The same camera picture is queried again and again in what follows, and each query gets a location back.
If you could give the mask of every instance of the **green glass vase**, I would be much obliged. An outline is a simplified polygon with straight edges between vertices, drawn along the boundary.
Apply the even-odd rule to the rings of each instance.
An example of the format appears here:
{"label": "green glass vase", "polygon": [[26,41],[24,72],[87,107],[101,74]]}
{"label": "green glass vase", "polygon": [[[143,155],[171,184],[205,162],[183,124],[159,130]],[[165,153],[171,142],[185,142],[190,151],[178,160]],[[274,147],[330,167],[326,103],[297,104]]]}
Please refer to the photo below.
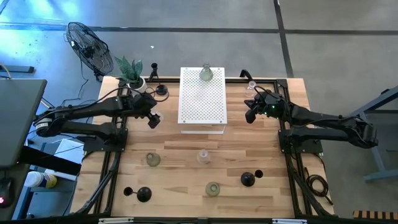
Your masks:
{"label": "green glass vase", "polygon": [[203,69],[200,71],[199,77],[205,82],[210,81],[213,78],[213,72],[210,69],[209,63],[205,63],[203,65]]}

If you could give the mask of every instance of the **white container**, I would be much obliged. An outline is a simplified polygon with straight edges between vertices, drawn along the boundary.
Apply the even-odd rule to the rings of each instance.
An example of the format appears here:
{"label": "white container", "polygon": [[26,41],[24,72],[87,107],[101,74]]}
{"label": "white container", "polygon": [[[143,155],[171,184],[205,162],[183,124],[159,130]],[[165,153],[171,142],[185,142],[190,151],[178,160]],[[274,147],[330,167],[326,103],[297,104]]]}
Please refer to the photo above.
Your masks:
{"label": "white container", "polygon": [[127,86],[128,86],[130,89],[132,89],[132,90],[131,90],[131,95],[132,95],[132,96],[135,96],[135,95],[138,94],[136,91],[138,91],[138,92],[140,92],[140,93],[144,93],[145,90],[147,90],[147,88],[148,88],[147,83],[145,82],[145,79],[142,78],[142,77],[139,77],[139,78],[143,81],[142,86],[141,86],[140,88],[137,88],[137,89],[131,88],[130,83],[127,83]]}
{"label": "white container", "polygon": [[197,160],[201,164],[207,164],[210,162],[210,153],[206,149],[199,151]]}
{"label": "white container", "polygon": [[52,188],[57,183],[57,178],[52,174],[30,171],[25,180],[25,187]]}

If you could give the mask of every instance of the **floor line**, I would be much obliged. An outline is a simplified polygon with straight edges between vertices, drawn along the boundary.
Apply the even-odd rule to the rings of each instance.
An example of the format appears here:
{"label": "floor line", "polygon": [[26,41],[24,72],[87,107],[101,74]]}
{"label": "floor line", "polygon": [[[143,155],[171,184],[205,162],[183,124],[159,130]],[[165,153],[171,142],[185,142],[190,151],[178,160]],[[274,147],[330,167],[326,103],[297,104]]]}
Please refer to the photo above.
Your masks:
{"label": "floor line", "polygon": [[[64,31],[66,25],[50,24],[0,24],[0,29]],[[242,33],[242,34],[277,34],[278,29],[247,28],[179,28],[179,27],[98,27],[89,26],[95,32],[196,32],[196,33]]]}
{"label": "floor line", "polygon": [[286,34],[307,35],[398,35],[398,30],[313,30],[285,29]]}
{"label": "floor line", "polygon": [[4,10],[4,8],[7,6],[7,3],[9,1],[10,0],[3,0],[2,3],[0,4],[0,15],[1,15],[2,11]]}
{"label": "floor line", "polygon": [[282,45],[282,54],[284,56],[287,78],[294,78],[292,62],[290,61],[289,49],[287,48],[287,40],[282,13],[280,11],[279,0],[274,0],[276,19],[279,28],[280,44]]}

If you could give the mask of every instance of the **wooden table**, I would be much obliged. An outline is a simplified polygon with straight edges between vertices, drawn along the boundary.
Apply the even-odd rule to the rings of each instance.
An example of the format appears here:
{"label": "wooden table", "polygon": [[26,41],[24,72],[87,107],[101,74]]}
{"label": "wooden table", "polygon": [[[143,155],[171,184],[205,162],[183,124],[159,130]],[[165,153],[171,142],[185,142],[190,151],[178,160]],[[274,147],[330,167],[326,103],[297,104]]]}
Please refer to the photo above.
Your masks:
{"label": "wooden table", "polygon": [[[309,108],[304,81],[287,79],[292,102]],[[247,124],[244,114],[243,91],[247,84],[227,84],[228,125],[224,134],[180,134],[177,124],[179,83],[168,83],[170,98],[155,108],[162,122],[148,127],[147,119],[128,118],[129,138],[119,166],[118,181],[112,216],[125,217],[217,217],[217,218],[292,218],[292,199],[285,157],[280,153],[274,118],[257,116]],[[271,85],[261,85],[273,90]],[[99,97],[118,87],[118,80],[104,77]],[[99,116],[95,124],[111,121]],[[207,149],[210,164],[199,164],[197,153]],[[146,164],[146,154],[156,152],[161,156],[157,167]],[[104,153],[95,152],[85,159],[78,179],[71,211],[78,210],[97,187]],[[303,154],[303,164],[311,174],[325,177],[320,160]],[[262,170],[263,178],[256,179],[252,187],[241,184],[243,172]],[[205,192],[208,182],[221,186],[217,197]],[[124,196],[125,187],[137,191],[141,187],[152,190],[152,198],[138,201],[136,195]],[[104,191],[104,208],[108,190]],[[304,211],[303,197],[298,190],[300,208]],[[317,198],[324,208],[333,213],[325,198]]]}

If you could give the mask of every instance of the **clear glass bottle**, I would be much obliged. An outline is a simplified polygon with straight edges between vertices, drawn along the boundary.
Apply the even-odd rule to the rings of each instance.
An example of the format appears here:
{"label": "clear glass bottle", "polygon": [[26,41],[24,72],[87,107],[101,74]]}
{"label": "clear glass bottle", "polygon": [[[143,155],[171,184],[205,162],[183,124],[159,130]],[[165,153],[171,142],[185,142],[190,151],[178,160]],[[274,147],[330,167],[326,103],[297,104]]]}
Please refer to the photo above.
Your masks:
{"label": "clear glass bottle", "polygon": [[201,164],[207,164],[210,162],[210,154],[206,149],[199,151],[197,155],[197,160]]}
{"label": "clear glass bottle", "polygon": [[213,72],[210,69],[209,63],[205,63],[203,65],[203,69],[200,71],[199,77],[206,82],[213,78]]}
{"label": "clear glass bottle", "polygon": [[256,96],[257,92],[254,89],[256,87],[256,82],[255,81],[250,81],[248,87],[244,90],[244,96],[245,97],[250,97],[253,98]]}

